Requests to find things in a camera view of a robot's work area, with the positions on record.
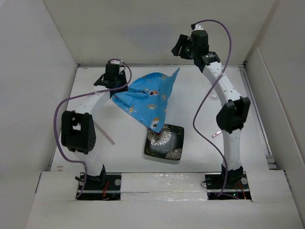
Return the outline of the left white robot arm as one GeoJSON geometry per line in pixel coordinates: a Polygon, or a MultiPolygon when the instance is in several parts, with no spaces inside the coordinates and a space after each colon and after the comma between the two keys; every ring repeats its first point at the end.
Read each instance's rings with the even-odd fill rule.
{"type": "Polygon", "coordinates": [[[93,84],[92,93],[72,111],[65,111],[61,116],[61,144],[73,152],[77,159],[86,163],[87,179],[95,189],[106,185],[106,171],[98,159],[95,129],[112,144],[112,139],[97,126],[93,118],[101,111],[102,106],[118,92],[127,91],[127,80],[122,61],[109,60],[105,73],[93,84]]]}

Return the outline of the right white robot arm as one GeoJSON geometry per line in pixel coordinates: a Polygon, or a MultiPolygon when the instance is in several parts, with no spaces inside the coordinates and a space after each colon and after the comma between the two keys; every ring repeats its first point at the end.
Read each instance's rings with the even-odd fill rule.
{"type": "Polygon", "coordinates": [[[223,72],[224,68],[218,55],[209,50],[208,34],[205,30],[194,30],[189,36],[181,34],[172,48],[172,54],[193,60],[194,65],[214,86],[222,106],[216,116],[224,142],[220,182],[224,187],[231,188],[244,173],[240,159],[240,137],[247,120],[250,99],[242,97],[223,72]]]}

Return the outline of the blue space-print cloth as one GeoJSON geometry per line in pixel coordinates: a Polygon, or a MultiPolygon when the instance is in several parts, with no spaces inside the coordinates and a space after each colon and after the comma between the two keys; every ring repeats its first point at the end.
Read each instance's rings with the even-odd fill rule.
{"type": "Polygon", "coordinates": [[[116,93],[112,100],[143,126],[160,132],[165,123],[168,99],[180,68],[171,75],[150,73],[129,85],[128,91],[116,93]]]}

